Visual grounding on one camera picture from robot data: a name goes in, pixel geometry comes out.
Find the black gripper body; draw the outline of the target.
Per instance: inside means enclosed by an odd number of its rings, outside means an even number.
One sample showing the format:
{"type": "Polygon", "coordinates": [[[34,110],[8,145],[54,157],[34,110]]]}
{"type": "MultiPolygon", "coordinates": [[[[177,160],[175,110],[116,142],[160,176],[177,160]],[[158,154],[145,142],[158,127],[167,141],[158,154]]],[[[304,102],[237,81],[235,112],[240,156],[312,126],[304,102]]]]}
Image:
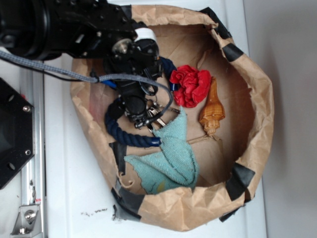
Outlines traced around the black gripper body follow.
{"type": "Polygon", "coordinates": [[[103,59],[107,74],[126,73],[152,80],[161,76],[159,47],[154,39],[140,36],[143,22],[106,0],[64,0],[61,21],[68,26],[64,52],[75,59],[103,59]]]}

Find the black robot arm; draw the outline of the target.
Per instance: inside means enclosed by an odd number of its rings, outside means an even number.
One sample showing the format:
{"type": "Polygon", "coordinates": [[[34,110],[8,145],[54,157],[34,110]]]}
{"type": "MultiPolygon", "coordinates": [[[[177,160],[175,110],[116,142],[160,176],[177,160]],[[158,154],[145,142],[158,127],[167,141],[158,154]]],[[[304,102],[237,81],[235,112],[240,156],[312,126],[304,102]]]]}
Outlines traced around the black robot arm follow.
{"type": "Polygon", "coordinates": [[[108,72],[156,80],[162,75],[159,48],[151,37],[141,37],[142,29],[143,22],[106,0],[3,0],[0,57],[46,71],[53,68],[43,61],[62,54],[103,59],[108,72]]]}

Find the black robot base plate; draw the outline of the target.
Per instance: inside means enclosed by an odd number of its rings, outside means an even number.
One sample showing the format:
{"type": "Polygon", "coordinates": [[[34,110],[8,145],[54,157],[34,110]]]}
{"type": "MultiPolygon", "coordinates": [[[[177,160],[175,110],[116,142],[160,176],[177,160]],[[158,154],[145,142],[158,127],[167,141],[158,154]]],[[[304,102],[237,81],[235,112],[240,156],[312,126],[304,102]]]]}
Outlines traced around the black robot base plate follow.
{"type": "Polygon", "coordinates": [[[4,189],[34,155],[33,106],[0,80],[0,188],[4,189]]]}

